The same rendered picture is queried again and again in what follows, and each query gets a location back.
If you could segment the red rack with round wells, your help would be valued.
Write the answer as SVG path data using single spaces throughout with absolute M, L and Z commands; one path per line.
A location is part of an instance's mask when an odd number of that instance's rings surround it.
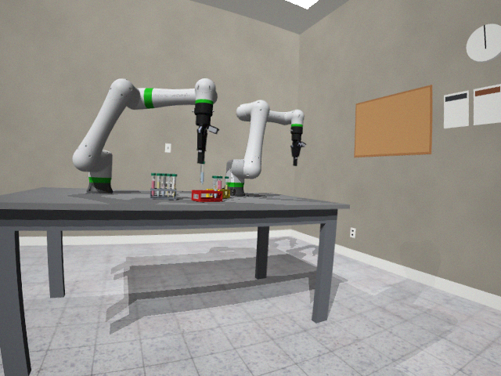
M 213 197 L 201 197 L 202 193 L 212 193 Z M 214 198 L 214 193 L 217 193 L 218 196 Z M 218 201 L 222 202 L 222 193 L 223 191 L 213 191 L 213 190 L 192 190 L 192 201 L 208 202 L 208 201 Z

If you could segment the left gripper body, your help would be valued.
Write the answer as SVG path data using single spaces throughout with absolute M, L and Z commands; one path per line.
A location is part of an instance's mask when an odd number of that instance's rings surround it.
M 296 143 L 296 147 L 298 147 L 298 144 L 301 141 L 301 134 L 292 134 L 292 139 L 291 140 L 293 140 L 292 144 Z

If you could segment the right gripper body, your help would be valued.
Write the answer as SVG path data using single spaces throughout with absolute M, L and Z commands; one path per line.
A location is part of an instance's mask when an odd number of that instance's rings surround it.
M 202 127 L 203 129 L 203 135 L 204 135 L 204 129 L 207 127 L 207 125 L 211 124 L 211 116 L 207 114 L 197 114 L 196 115 L 196 125 Z

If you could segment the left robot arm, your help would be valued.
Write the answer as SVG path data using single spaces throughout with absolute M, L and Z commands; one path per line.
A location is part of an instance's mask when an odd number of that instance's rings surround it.
M 291 124 L 290 134 L 302 134 L 305 116 L 301 110 L 271 111 L 264 100 L 238 106 L 236 115 L 241 121 L 250 121 L 250 133 L 244 159 L 227 161 L 226 176 L 229 177 L 230 196 L 245 196 L 244 179 L 255 179 L 261 173 L 261 152 L 266 122 Z

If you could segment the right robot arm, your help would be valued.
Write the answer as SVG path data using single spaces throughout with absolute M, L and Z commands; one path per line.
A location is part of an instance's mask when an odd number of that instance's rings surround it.
M 127 79 L 121 78 L 114 81 L 92 127 L 73 155 L 74 166 L 82 172 L 89 172 L 87 193 L 113 193 L 110 185 L 113 155 L 103 148 L 125 107 L 142 110 L 195 105 L 192 110 L 195 115 L 212 116 L 213 104 L 216 103 L 217 98 L 215 84 L 208 78 L 200 79 L 194 89 L 138 90 Z

